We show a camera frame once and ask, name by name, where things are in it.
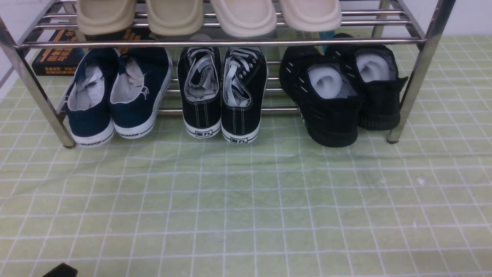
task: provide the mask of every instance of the rack leg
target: rack leg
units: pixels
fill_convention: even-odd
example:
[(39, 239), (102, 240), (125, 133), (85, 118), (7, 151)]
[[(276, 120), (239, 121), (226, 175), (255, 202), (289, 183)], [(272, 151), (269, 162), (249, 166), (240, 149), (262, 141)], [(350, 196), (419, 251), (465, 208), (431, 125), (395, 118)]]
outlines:
[(417, 100), (417, 95), (422, 87), (422, 83), (427, 75), (429, 66), (431, 65), (439, 41), (441, 40), (444, 28), (448, 23), (455, 2), (456, 0), (439, 0), (437, 2), (434, 15), (427, 30), (426, 41), (421, 45), (421, 51), (417, 57), (417, 62), (415, 63), (415, 67), (400, 104), (400, 124), (388, 134), (386, 138), (388, 143), (397, 143), (400, 139), (403, 128), (405, 127), (410, 112), (412, 111), (412, 107), (415, 104), (415, 100)]
[[(390, 0), (380, 0), (379, 1), (379, 9), (389, 9), (390, 8)], [(386, 19), (388, 16), (386, 15), (378, 15), (377, 19)], [(381, 26), (374, 26), (372, 29), (372, 35), (371, 37), (382, 37), (383, 36), (383, 31), (384, 31), (384, 25)]]
[(7, 58), (12, 63), (14, 69), (19, 74), (21, 80), (26, 85), (27, 90), (34, 98), (34, 101), (38, 105), (41, 112), (48, 120), (58, 138), (62, 142), (63, 146), (72, 148), (75, 146), (75, 141), (72, 136), (63, 125), (57, 114), (55, 108), (51, 104), (48, 96), (43, 90), (41, 84), (39, 84), (34, 72), (32, 72), (29, 64), (26, 62), (22, 51), (17, 49), (17, 44), (12, 38), (12, 35), (8, 31), (5, 23), (0, 18), (0, 48), (5, 52)]

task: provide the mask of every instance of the black knit sneaker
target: black knit sneaker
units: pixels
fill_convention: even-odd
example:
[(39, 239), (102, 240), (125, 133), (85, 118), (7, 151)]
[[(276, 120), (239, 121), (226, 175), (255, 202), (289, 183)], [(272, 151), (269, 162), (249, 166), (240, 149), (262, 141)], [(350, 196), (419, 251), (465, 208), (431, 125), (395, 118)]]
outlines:
[(314, 46), (291, 46), (280, 65), (280, 83), (296, 103), (307, 132), (327, 147), (345, 147), (357, 139), (363, 102), (357, 69), (328, 58)]
[[(352, 37), (337, 34), (335, 38)], [(398, 77), (393, 52), (384, 45), (330, 45), (325, 56), (336, 57), (353, 68), (366, 95), (359, 126), (369, 131), (391, 130), (400, 123), (400, 92), (408, 77)]]

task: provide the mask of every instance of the black sneaker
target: black sneaker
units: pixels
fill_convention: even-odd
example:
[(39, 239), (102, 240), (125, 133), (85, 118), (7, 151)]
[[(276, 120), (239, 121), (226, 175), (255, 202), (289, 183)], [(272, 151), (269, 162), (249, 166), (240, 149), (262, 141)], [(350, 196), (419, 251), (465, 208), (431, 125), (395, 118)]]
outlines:
[(314, 46), (291, 46), (280, 65), (280, 84), (296, 103), (307, 132), (327, 147), (345, 147), (357, 139), (363, 96), (357, 69), (328, 58)]
[(247, 144), (258, 136), (267, 81), (267, 61), (259, 47), (229, 48), (222, 105), (222, 133), (227, 141)]
[[(352, 37), (337, 34), (335, 38)], [(400, 93), (408, 77), (398, 77), (393, 52), (384, 45), (330, 45), (325, 56), (336, 57), (353, 68), (362, 80), (365, 102), (359, 126), (369, 131), (391, 130), (400, 123)]]
[(210, 138), (220, 131), (220, 63), (218, 48), (192, 47), (181, 52), (178, 81), (183, 119), (194, 138)]

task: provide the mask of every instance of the shoe rack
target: shoe rack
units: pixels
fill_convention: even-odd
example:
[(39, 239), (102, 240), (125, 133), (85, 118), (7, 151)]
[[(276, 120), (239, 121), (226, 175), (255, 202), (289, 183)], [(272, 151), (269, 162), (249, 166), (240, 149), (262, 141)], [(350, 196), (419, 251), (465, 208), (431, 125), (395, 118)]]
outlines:
[[(368, 0), (340, 0), (361, 3)], [(415, 103), (420, 91), (427, 70), (431, 64), (434, 53), (456, 0), (438, 0), (437, 5), (426, 32), (418, 25), (415, 17), (405, 5), (404, 0), (379, 0), (378, 9), (354, 9), (344, 10), (342, 26), (371, 26), (373, 27), (372, 37), (367, 38), (348, 38), (348, 39), (304, 39), (304, 40), (278, 40), (278, 39), (248, 39), (240, 40), (230, 38), (213, 41), (189, 41), (189, 40), (141, 40), (141, 41), (104, 41), (89, 42), (84, 40), (84, 36), (78, 32), (76, 22), (75, 4), (76, 0), (52, 0), (47, 7), (41, 11), (39, 16), (34, 20), (28, 31), (15, 41), (9, 33), (3, 20), (0, 18), (0, 47), (6, 53), (14, 69), (26, 85), (40, 110), (54, 129), (63, 146), (72, 148), (75, 142), (70, 132), (63, 125), (65, 118), (62, 110), (62, 104), (55, 106), (47, 97), (39, 81), (34, 75), (28, 62), (25, 59), (30, 49), (55, 49), (55, 48), (104, 48), (104, 47), (145, 47), (145, 46), (163, 46), (163, 47), (193, 47), (193, 46), (291, 46), (291, 45), (330, 45), (330, 44), (416, 44), (420, 50), (413, 72), (410, 76), (407, 89), (400, 103), (401, 122), (398, 127), (391, 130), (387, 136), (388, 143), (397, 143), (405, 127), (408, 116)], [(202, 28), (220, 28), (220, 24), (214, 21), (214, 13), (204, 14), (207, 20)], [(146, 13), (137, 12), (135, 18), (145, 19)], [(69, 23), (52, 23), (52, 20), (68, 20)], [(382, 37), (385, 26), (405, 26), (409, 36), (405, 37)], [(147, 28), (146, 22), (135, 22), (133, 28)], [(288, 28), (285, 24), (282, 12), (277, 11), (277, 28)], [(75, 30), (80, 41), (68, 42), (41, 42), (38, 41), (44, 30)], [(280, 61), (269, 61), (269, 66), (279, 65)], [(270, 76), (269, 81), (278, 81), (277, 76)], [(282, 92), (281, 88), (269, 88), (267, 93)], [(263, 112), (295, 112), (297, 107), (263, 107)], [(181, 113), (180, 108), (160, 109), (159, 113)]]

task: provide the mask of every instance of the white slipper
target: white slipper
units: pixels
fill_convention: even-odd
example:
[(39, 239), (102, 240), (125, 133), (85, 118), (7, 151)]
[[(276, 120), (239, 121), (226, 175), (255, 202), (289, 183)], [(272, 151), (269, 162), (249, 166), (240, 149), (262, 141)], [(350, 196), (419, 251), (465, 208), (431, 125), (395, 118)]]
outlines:
[(77, 23), (86, 35), (102, 35), (128, 28), (137, 0), (77, 0)]
[(272, 0), (210, 0), (224, 32), (236, 37), (267, 34), (277, 26)]
[(287, 25), (307, 32), (325, 32), (341, 25), (339, 0), (280, 0)]
[(203, 0), (146, 0), (149, 28), (158, 35), (188, 35), (203, 25)]

